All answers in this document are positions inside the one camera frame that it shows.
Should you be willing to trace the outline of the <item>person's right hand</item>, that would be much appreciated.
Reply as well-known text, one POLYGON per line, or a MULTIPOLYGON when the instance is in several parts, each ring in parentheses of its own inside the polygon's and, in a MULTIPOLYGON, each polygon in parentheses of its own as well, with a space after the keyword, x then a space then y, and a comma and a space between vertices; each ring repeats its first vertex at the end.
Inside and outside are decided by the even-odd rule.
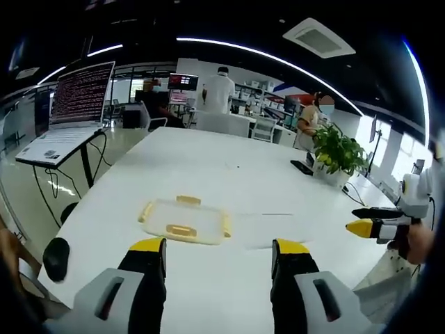
POLYGON ((411 224, 407 234, 410 247, 407 252, 407 261, 415 265, 425 263, 432 249, 434 238, 435 233, 428 226, 425 226, 422 220, 411 224))

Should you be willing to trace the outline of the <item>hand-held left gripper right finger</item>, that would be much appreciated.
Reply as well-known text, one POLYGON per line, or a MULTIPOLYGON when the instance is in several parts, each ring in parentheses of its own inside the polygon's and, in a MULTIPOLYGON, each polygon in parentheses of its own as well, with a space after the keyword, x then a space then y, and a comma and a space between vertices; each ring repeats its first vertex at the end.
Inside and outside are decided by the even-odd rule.
POLYGON ((333 273, 320 271, 309 250, 274 239, 270 302, 275 333, 380 333, 359 297, 333 273))

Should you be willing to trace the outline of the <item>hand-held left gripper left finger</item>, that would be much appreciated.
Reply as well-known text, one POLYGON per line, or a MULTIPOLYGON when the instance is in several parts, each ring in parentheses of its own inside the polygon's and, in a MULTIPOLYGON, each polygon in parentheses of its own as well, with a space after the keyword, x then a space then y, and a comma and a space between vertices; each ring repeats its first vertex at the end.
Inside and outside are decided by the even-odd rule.
POLYGON ((118 268, 107 268, 74 299, 75 333, 160 333, 166 300, 166 239, 129 248, 118 268))

